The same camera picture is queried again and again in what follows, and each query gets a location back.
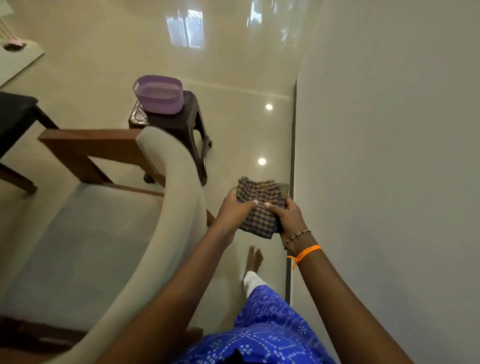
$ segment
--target checkered cloth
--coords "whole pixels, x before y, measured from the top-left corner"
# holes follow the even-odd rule
[[[258,200],[259,204],[248,214],[240,226],[243,231],[271,239],[275,232],[282,232],[282,224],[278,216],[268,211],[264,202],[285,208],[285,199],[290,186],[286,183],[276,183],[273,180],[254,182],[247,177],[239,179],[237,187],[237,201],[247,202]]]

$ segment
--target wooden chair frame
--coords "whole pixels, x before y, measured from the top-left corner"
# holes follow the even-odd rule
[[[164,194],[114,184],[89,157],[113,160],[139,166],[165,187],[165,176],[157,174],[138,147],[140,129],[121,130],[45,130],[39,141],[81,182],[163,197]],[[215,217],[207,212],[208,227]],[[79,342],[86,332],[54,328],[0,316],[0,347],[29,352],[63,352]],[[49,342],[40,342],[48,338]]]

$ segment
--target purple plastic container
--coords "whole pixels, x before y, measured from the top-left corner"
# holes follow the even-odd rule
[[[183,86],[176,78],[147,74],[133,84],[133,92],[148,112],[173,115],[183,107]]]

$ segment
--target wrist band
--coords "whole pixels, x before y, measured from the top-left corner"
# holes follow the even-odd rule
[[[306,257],[309,253],[313,252],[314,250],[318,250],[318,249],[321,249],[321,247],[319,247],[318,245],[314,245],[314,246],[311,246],[310,248],[307,248],[305,249],[303,252],[301,252],[300,254],[297,255],[297,257],[295,258],[294,256],[290,256],[290,255],[287,255],[287,258],[291,258],[293,259],[295,262],[293,263],[293,269],[292,270],[295,270],[295,266],[298,265],[298,263],[300,263],[300,261]]]
[[[295,234],[295,236],[292,236],[290,239],[288,239],[285,244],[288,244],[288,243],[291,242],[293,239],[295,239],[297,236],[302,235],[302,234],[305,233],[305,232],[312,232],[312,231],[307,229],[307,230],[304,230],[304,231],[297,232],[297,233]]]

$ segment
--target hand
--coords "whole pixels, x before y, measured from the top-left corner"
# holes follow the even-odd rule
[[[287,249],[293,256],[297,256],[304,249],[316,244],[315,239],[310,236],[311,239],[305,239],[305,236],[299,235],[291,242],[287,244],[287,240],[300,231],[307,229],[307,225],[303,221],[300,208],[293,202],[290,197],[286,199],[287,208],[281,208],[280,206],[273,205],[269,202],[265,202],[264,205],[268,211],[277,215],[282,223],[283,232],[280,234],[282,243],[285,249]]]
[[[242,204],[238,202],[237,188],[234,187],[223,200],[222,206],[220,207],[212,227],[215,226],[216,228],[221,229],[222,233],[225,234],[227,238],[227,244],[230,244],[233,241],[237,229],[245,221],[250,211],[257,206],[257,200],[244,202]]]

